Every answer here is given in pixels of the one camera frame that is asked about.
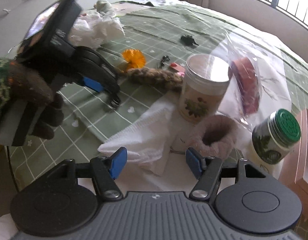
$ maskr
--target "clear plastic bag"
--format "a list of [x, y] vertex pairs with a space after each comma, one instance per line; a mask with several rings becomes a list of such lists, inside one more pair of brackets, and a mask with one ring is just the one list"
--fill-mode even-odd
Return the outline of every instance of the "clear plastic bag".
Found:
[[232, 75], [220, 113], [252, 131], [279, 108], [291, 109], [280, 58], [235, 33], [227, 33], [211, 54], [225, 60]]

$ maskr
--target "brown braided toy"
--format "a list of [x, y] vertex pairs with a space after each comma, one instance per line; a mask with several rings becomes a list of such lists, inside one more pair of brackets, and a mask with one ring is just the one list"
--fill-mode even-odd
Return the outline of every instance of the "brown braided toy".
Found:
[[139, 84], [152, 85], [156, 88], [182, 91], [183, 78], [171, 71], [154, 68], [132, 68], [126, 72], [126, 76], [132, 82]]

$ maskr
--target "jar lid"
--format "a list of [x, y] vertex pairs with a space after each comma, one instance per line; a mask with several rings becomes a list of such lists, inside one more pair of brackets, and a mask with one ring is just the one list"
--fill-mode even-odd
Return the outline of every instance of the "jar lid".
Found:
[[276, 112], [275, 119], [277, 128], [281, 136], [292, 144], [299, 141], [301, 136], [300, 126], [296, 118], [286, 109], [279, 109]]
[[223, 83], [229, 81], [229, 64], [219, 57], [208, 54], [194, 54], [187, 59], [188, 71], [191, 74], [213, 82]]

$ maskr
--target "pink fuzzy slipper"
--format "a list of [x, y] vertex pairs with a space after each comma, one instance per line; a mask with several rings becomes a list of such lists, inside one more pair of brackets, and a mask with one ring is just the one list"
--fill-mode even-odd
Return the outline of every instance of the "pink fuzzy slipper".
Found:
[[226, 160], [236, 143], [236, 122], [224, 115], [205, 117], [193, 129], [186, 147], [193, 147], [202, 156]]

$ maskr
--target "orange marigold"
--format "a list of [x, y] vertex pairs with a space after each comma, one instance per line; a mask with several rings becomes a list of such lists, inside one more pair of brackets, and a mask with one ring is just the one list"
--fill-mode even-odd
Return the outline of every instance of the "orange marigold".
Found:
[[143, 53], [138, 49], [126, 49], [122, 56], [128, 62], [126, 71], [131, 68], [142, 68], [146, 64]]

